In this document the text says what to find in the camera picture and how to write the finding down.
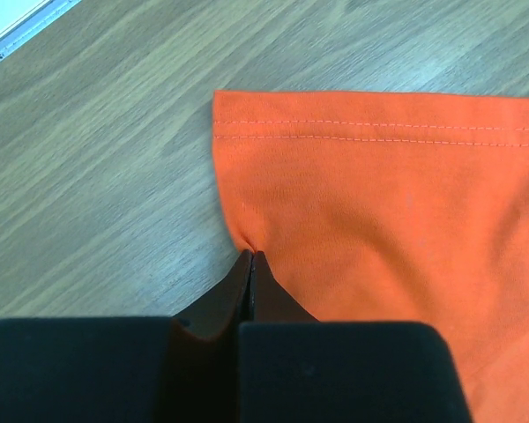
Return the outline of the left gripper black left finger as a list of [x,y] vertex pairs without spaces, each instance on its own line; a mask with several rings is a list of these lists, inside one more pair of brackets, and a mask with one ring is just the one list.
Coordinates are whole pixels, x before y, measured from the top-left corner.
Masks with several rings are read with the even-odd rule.
[[170,320],[159,422],[236,422],[238,332],[248,315],[252,253]]

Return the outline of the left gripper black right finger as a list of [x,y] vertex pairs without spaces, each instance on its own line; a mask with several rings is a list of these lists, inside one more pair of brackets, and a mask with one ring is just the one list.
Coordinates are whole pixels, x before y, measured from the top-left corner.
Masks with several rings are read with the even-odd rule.
[[319,422],[321,324],[276,281],[265,254],[252,257],[249,316],[239,329],[241,422]]

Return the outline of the orange t-shirt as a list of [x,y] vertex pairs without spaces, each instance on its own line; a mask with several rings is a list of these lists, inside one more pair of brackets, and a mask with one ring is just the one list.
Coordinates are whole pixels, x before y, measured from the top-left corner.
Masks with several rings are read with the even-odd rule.
[[212,154],[235,246],[314,317],[427,323],[477,421],[529,422],[529,98],[218,91]]

